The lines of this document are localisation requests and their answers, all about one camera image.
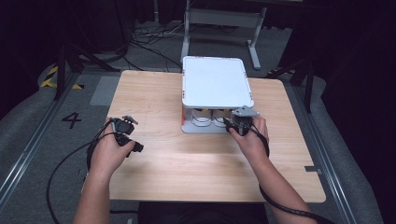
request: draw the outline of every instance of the yellow tape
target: yellow tape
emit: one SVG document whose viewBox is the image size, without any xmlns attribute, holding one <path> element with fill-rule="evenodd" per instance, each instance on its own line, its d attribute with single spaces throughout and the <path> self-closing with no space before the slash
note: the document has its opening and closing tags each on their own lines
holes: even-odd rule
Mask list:
<svg viewBox="0 0 396 224">
<path fill-rule="evenodd" d="M 40 87 L 52 87 L 52 88 L 57 88 L 58 85 L 56 83 L 51 83 L 50 81 L 52 80 L 53 76 L 58 72 L 58 66 L 55 64 L 53 67 L 49 70 L 49 73 L 46 76 L 46 79 L 41 83 Z M 75 84 L 72 88 L 73 90 L 83 90 L 84 85 L 78 85 Z"/>
</svg>

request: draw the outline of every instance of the table top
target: table top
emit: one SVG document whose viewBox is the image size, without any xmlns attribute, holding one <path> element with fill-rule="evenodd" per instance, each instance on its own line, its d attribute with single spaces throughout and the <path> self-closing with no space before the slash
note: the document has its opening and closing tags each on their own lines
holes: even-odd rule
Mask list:
<svg viewBox="0 0 396 224">
<path fill-rule="evenodd" d="M 279 80 L 249 78 L 255 105 L 267 119 L 270 159 L 306 202 L 326 200 L 289 98 Z M 114 200 L 262 202 L 248 161 L 228 133 L 183 133 L 182 75 L 124 71 L 110 117 L 131 115 L 131 138 L 144 145 L 110 182 Z"/>
</svg>

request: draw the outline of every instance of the hand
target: hand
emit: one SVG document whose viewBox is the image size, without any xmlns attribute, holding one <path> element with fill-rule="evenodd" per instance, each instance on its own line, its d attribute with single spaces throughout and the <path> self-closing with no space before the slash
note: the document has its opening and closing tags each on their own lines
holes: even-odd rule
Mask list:
<svg viewBox="0 0 396 224">
<path fill-rule="evenodd" d="M 256 126 L 259 132 L 264 135 L 269 143 L 268 129 L 265 119 L 263 117 L 253 117 L 253 125 Z M 234 129 L 230 129 L 230 133 L 249 162 L 254 159 L 268 159 L 264 144 L 257 134 L 249 131 L 247 135 L 241 136 Z"/>
<path fill-rule="evenodd" d="M 110 178 L 113 173 L 120 167 L 126 155 L 134 148 L 134 141 L 120 147 L 114 136 L 111 124 L 108 125 L 101 133 L 103 137 L 96 145 L 91 159 L 90 174 L 103 175 Z"/>
</svg>

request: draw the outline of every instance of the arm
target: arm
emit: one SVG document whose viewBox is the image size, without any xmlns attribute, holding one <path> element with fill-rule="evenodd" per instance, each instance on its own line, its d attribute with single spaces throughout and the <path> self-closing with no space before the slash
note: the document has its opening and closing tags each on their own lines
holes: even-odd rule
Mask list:
<svg viewBox="0 0 396 224">
<path fill-rule="evenodd" d="M 111 125 L 108 125 L 101 136 L 112 132 Z M 113 134 L 105 136 L 98 142 L 92 154 L 91 170 L 79 199 L 74 224 L 110 223 L 110 179 L 132 148 L 134 141 L 120 147 Z"/>
<path fill-rule="evenodd" d="M 269 140 L 265 119 L 262 117 L 253 118 L 253 124 Z M 248 132 L 247 135 L 240 136 L 234 129 L 230 129 L 230 133 L 247 158 L 260 186 L 272 200 L 288 208 L 310 212 L 307 204 L 297 191 L 268 159 L 264 145 L 255 133 Z M 277 223 L 317 223 L 311 218 L 295 216 L 272 205 L 270 207 Z"/>
</svg>

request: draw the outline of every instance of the number 4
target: number 4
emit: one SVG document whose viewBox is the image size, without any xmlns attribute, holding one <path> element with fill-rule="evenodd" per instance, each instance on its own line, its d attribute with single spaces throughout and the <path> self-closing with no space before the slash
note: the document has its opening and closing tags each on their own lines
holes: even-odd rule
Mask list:
<svg viewBox="0 0 396 224">
<path fill-rule="evenodd" d="M 76 121 L 81 121 L 81 119 L 77 119 L 77 118 L 78 118 L 78 113 L 74 112 L 73 114 L 63 118 L 62 121 L 71 121 L 72 123 L 70 124 L 70 128 L 69 129 L 73 129 L 75 122 Z"/>
</svg>

